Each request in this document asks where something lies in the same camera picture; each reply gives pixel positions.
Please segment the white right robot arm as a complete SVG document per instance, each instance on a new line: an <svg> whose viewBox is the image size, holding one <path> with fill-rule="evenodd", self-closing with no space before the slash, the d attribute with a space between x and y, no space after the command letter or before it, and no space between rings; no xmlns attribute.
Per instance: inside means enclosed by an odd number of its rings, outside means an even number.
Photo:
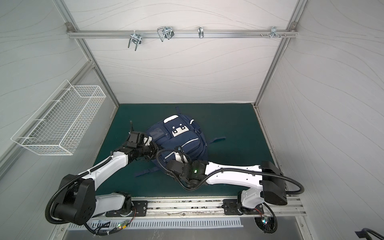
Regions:
<svg viewBox="0 0 384 240"><path fill-rule="evenodd" d="M240 192L238 205L254 209L261 204L285 206L288 195L300 195L305 191L298 181L284 176L271 162L264 161L254 166L227 166L207 161L189 162L187 155L181 150L169 152L174 159L166 163L162 153L156 153L156 161L167 175L173 177L186 191L196 191L203 185L233 185L242 186L246 190Z"/></svg>

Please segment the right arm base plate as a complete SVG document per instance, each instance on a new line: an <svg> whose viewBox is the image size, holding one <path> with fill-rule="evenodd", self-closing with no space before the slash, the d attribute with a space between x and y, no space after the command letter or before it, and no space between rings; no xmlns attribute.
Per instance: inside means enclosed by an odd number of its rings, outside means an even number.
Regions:
<svg viewBox="0 0 384 240"><path fill-rule="evenodd" d="M242 215L257 215L263 216L264 209L262 204L257 205L256 207L249 209L243 207L241 203L238 203L235 199L224 199L222 204L222 209L224 210L224 215L226 216L242 216Z"/></svg>

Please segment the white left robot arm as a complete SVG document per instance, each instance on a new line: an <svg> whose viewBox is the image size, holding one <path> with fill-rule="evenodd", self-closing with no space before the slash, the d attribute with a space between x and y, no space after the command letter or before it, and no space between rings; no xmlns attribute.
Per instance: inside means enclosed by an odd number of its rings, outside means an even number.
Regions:
<svg viewBox="0 0 384 240"><path fill-rule="evenodd" d="M128 139L109 157L78 175L66 175L45 209L46 220L54 225L73 223L84 225L91 218L114 211L129 215L133 205L126 193L96 195L96 190L109 177L132 161L153 157L157 144L146 133L130 131Z"/></svg>

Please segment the navy blue student backpack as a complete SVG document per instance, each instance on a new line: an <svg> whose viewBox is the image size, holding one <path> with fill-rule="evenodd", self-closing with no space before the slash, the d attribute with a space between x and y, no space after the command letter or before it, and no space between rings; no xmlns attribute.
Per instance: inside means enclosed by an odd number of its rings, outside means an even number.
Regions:
<svg viewBox="0 0 384 240"><path fill-rule="evenodd" d="M193 162L196 160L208 160L208 145L218 141L224 141L226 137L214 138L207 141L201 127L194 118L181 114L176 108L177 114L152 125L146 134L152 137L152 142L157 144L160 149L183 150L189 157L181 158L179 153L174 151L162 152L159 160L166 165L170 160L179 162Z"/></svg>

